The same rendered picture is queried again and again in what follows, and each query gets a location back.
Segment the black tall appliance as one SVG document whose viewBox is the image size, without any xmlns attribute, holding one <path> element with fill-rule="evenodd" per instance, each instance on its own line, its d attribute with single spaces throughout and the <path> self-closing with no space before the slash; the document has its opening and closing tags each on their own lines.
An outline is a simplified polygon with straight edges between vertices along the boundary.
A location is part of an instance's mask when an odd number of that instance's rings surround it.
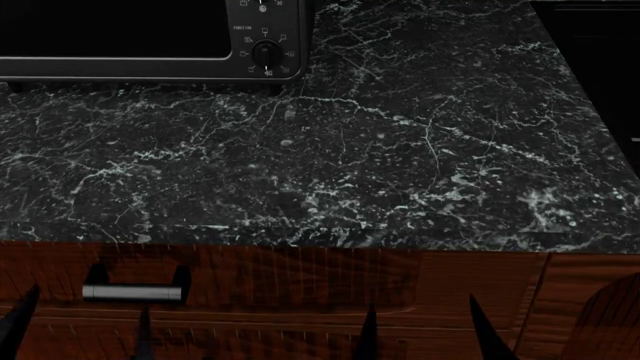
<svg viewBox="0 0 640 360">
<path fill-rule="evenodd" d="M 621 146 L 640 148 L 640 0 L 531 0 Z"/>
</svg>

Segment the black toaster oven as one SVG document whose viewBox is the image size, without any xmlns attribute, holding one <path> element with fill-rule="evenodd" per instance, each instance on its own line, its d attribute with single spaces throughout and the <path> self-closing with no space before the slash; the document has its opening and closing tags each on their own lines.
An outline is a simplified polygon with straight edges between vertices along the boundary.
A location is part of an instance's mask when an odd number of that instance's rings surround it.
<svg viewBox="0 0 640 360">
<path fill-rule="evenodd" d="M 205 58 L 80 58 L 0 56 L 0 83 L 218 83 L 287 84 L 308 69 L 314 0 L 225 0 L 231 53 Z M 252 60 L 257 41 L 283 50 L 265 70 Z"/>
</svg>

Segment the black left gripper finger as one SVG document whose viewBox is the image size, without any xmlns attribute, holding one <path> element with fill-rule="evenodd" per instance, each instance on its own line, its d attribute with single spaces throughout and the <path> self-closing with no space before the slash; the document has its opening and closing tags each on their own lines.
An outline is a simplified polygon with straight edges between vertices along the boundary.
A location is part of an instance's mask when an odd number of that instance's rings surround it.
<svg viewBox="0 0 640 360">
<path fill-rule="evenodd" d="M 0 319 L 0 360 L 15 360 L 24 335 L 34 314 L 40 287 L 30 290 L 4 317 Z"/>
<path fill-rule="evenodd" d="M 153 360 L 151 322 L 148 308 L 144 308 L 139 317 L 135 353 L 131 356 L 131 360 Z"/>
</svg>

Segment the black function knob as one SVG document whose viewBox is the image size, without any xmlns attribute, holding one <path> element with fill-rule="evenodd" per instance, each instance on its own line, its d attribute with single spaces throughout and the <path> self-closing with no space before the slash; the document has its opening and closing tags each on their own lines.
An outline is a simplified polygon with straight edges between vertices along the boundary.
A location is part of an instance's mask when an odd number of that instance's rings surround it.
<svg viewBox="0 0 640 360">
<path fill-rule="evenodd" d="M 265 70 L 269 70 L 280 65 L 283 56 L 283 50 L 279 44 L 270 39 L 257 41 L 252 47 L 253 62 Z"/>
</svg>

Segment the brown wooden drawer front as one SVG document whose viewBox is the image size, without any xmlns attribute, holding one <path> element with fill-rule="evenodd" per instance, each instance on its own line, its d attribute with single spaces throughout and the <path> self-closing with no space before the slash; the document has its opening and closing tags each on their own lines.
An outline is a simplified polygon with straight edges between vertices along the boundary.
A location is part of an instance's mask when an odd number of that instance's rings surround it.
<svg viewBox="0 0 640 360">
<path fill-rule="evenodd" d="M 186 302 L 154 306 L 158 317 L 355 326 L 375 308 L 390 328 L 467 328 L 475 297 L 507 329 L 525 310 L 545 260 L 519 252 L 0 242 L 0 314 L 39 285 L 43 312 L 121 316 L 128 305 L 82 299 L 89 269 L 99 263 L 111 281 L 139 284 L 168 284 L 186 266 Z"/>
</svg>

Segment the wooden cabinet drawer front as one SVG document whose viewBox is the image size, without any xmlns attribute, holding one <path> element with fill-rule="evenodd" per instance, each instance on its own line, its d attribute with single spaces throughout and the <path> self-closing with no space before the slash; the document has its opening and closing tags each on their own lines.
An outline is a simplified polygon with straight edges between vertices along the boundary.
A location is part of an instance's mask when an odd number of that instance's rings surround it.
<svg viewBox="0 0 640 360">
<path fill-rule="evenodd" d="M 640 255 L 536 254 L 546 260 L 512 326 L 497 328 L 477 299 L 507 346 L 521 360 L 640 360 Z M 129 310 L 46 313 L 39 301 L 16 360 L 131 360 L 142 305 L 89 303 Z M 355 326 L 294 327 L 158 317 L 154 306 L 156 360 L 350 360 L 369 309 Z M 378 359 L 482 360 L 468 308 L 467 328 L 390 328 L 377 313 Z"/>
</svg>

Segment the dark glass oven door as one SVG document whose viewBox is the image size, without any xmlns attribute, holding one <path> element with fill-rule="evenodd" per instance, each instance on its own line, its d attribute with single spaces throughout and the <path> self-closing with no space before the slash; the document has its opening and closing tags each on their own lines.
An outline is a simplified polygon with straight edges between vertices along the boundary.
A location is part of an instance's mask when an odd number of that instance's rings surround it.
<svg viewBox="0 0 640 360">
<path fill-rule="evenodd" d="M 0 0 L 0 56 L 222 59 L 230 53 L 225 0 Z"/>
</svg>

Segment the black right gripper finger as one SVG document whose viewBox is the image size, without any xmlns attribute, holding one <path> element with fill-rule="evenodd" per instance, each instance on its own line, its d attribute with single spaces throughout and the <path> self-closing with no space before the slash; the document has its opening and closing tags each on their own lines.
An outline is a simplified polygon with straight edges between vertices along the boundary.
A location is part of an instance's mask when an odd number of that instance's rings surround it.
<svg viewBox="0 0 640 360">
<path fill-rule="evenodd" d="M 469 295 L 469 307 L 482 359 L 519 360 L 513 350 L 511 350 L 498 335 L 477 299 L 472 294 Z"/>
<path fill-rule="evenodd" d="M 378 356 L 378 327 L 377 313 L 373 303 L 369 305 L 360 337 L 351 360 L 377 360 Z"/>
</svg>

